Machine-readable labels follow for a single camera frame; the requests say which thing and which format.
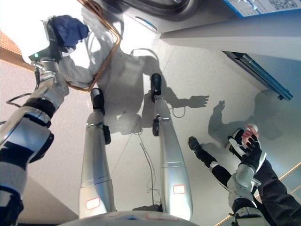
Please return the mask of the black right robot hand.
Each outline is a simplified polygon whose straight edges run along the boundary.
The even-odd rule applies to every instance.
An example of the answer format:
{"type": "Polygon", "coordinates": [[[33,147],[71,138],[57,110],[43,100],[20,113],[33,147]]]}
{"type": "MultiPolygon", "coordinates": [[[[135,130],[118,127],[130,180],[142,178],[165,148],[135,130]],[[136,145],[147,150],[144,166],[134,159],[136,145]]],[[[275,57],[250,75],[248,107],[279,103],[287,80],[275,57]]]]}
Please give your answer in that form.
{"type": "Polygon", "coordinates": [[[266,152],[261,149],[261,144],[255,135],[252,135],[246,144],[246,147],[240,145],[232,136],[228,136],[229,151],[237,156],[242,164],[255,169],[255,174],[259,171],[266,159],[266,152]]]}

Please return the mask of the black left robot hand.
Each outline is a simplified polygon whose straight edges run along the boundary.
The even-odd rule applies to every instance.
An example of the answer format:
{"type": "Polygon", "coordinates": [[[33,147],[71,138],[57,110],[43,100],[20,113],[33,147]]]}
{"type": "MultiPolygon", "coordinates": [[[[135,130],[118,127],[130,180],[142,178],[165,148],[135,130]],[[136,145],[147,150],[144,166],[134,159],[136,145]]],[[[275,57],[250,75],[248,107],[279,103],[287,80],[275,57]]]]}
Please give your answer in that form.
{"type": "Polygon", "coordinates": [[[57,63],[61,61],[63,57],[70,55],[75,51],[76,46],[66,46],[63,39],[60,36],[56,36],[54,39],[50,39],[49,46],[43,50],[40,50],[29,56],[29,59],[34,62],[38,62],[42,58],[53,59],[57,63]]]}

